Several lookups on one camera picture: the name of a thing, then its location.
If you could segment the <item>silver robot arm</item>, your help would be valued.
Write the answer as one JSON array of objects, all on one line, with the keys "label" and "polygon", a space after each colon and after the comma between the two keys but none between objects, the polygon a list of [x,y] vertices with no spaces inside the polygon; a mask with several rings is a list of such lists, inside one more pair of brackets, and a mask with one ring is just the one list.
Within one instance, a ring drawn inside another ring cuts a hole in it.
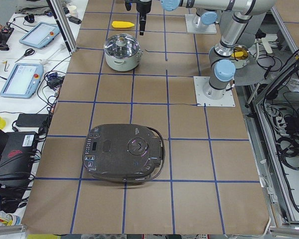
[{"label": "silver robot arm", "polygon": [[206,97],[218,100],[226,92],[228,83],[235,75],[235,65],[229,58],[249,20],[254,15],[267,12],[275,5],[275,0],[162,0],[162,8],[173,11],[178,7],[203,8],[233,11],[233,16],[222,33],[220,42],[211,48],[209,61],[211,76],[203,86]]}]

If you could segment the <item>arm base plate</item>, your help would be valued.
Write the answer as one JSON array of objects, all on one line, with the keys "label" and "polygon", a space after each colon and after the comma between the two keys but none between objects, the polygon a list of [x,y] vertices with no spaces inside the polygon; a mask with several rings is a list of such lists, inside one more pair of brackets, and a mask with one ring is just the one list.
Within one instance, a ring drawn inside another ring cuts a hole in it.
[{"label": "arm base plate", "polygon": [[216,90],[209,84],[210,77],[194,76],[196,104],[202,107],[235,107],[230,83]]},{"label": "arm base plate", "polygon": [[185,23],[187,33],[192,34],[216,34],[214,23],[210,25],[203,24],[196,14],[185,14]]}]

